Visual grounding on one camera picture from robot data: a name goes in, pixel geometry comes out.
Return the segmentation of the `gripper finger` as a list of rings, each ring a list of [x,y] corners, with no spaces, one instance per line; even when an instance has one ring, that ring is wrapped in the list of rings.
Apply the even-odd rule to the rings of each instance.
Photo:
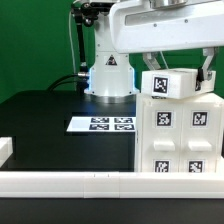
[[[203,82],[210,80],[212,77],[211,65],[218,54],[218,47],[208,47],[203,49],[205,61],[201,67],[198,68],[197,80]]]
[[[161,68],[159,62],[156,59],[157,55],[157,52],[143,54],[143,61],[150,70],[159,70]]]

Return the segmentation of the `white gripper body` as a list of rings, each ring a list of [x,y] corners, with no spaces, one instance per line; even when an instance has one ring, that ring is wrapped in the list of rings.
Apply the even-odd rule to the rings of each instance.
[[[126,0],[111,7],[109,26],[117,52],[224,46],[224,0],[185,0],[159,8],[152,2]]]

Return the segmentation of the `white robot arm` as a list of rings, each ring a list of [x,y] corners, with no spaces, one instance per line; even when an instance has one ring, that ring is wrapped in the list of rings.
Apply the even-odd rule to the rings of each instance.
[[[90,0],[97,12],[95,64],[86,93],[108,102],[138,93],[131,53],[141,53],[149,70],[141,90],[152,96],[187,98],[214,89],[209,64],[224,46],[224,0]],[[201,48],[200,69],[161,70],[154,54]]]

